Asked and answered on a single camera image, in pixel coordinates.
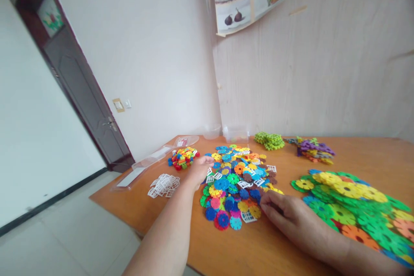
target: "pile of colorful pieces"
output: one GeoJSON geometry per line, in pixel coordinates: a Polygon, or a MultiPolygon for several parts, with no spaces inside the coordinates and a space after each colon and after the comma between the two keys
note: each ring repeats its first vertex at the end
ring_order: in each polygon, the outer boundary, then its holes
{"type": "Polygon", "coordinates": [[[295,144],[298,147],[298,156],[304,155],[312,162],[321,162],[332,165],[335,152],[331,150],[326,144],[319,143],[316,138],[302,139],[301,137],[285,139],[290,144],[295,144]]]}
{"type": "Polygon", "coordinates": [[[214,221],[217,229],[223,231],[230,226],[239,230],[242,219],[250,223],[260,218],[263,193],[272,190],[283,194],[274,187],[276,167],[264,165],[266,155],[235,144],[216,150],[206,154],[214,158],[216,172],[207,175],[200,203],[206,208],[207,220],[214,221]]]}
{"type": "Polygon", "coordinates": [[[191,166],[193,159],[200,156],[200,153],[191,147],[178,151],[174,150],[172,153],[172,157],[168,159],[168,166],[174,166],[178,171],[191,166]]]}
{"type": "Polygon", "coordinates": [[[303,201],[324,222],[405,266],[414,265],[414,217],[408,206],[352,174],[309,173],[291,184],[307,193],[303,201]]]}
{"type": "Polygon", "coordinates": [[[268,134],[266,132],[258,132],[254,135],[254,141],[264,145],[268,151],[278,150],[285,146],[281,135],[268,134]]]}

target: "wooden panel wall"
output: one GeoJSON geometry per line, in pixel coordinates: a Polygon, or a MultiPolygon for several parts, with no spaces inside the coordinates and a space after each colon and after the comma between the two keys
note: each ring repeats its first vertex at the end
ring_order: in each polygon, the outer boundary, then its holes
{"type": "Polygon", "coordinates": [[[285,0],[213,36],[223,126],[414,141],[413,49],[414,0],[285,0]]]}

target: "clear plastic box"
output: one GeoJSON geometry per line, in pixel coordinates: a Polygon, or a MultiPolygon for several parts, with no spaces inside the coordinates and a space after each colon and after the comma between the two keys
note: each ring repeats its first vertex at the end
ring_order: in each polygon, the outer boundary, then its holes
{"type": "Polygon", "coordinates": [[[218,123],[206,124],[201,128],[204,138],[207,140],[216,139],[220,136],[221,125],[218,123]]]}
{"type": "Polygon", "coordinates": [[[250,132],[247,126],[234,125],[223,128],[223,136],[227,143],[249,143],[250,132]]]}

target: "white wall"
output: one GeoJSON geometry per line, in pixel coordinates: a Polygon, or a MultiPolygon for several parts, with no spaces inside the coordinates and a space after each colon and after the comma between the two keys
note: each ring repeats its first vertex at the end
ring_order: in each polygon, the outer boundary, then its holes
{"type": "Polygon", "coordinates": [[[105,167],[9,0],[0,0],[0,227],[105,167]]]}
{"type": "Polygon", "coordinates": [[[414,142],[413,49],[413,0],[285,0],[213,38],[223,124],[414,142]]]}
{"type": "Polygon", "coordinates": [[[60,2],[136,160],[220,122],[205,0],[60,2]]]}

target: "pile of white pieces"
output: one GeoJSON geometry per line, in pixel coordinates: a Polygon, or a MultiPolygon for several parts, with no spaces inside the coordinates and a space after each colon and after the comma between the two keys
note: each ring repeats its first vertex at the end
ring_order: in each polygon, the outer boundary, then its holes
{"type": "Polygon", "coordinates": [[[180,177],[175,177],[168,174],[162,174],[158,179],[151,183],[151,188],[148,192],[148,196],[156,198],[157,196],[164,196],[170,198],[176,188],[180,185],[180,177]]]}

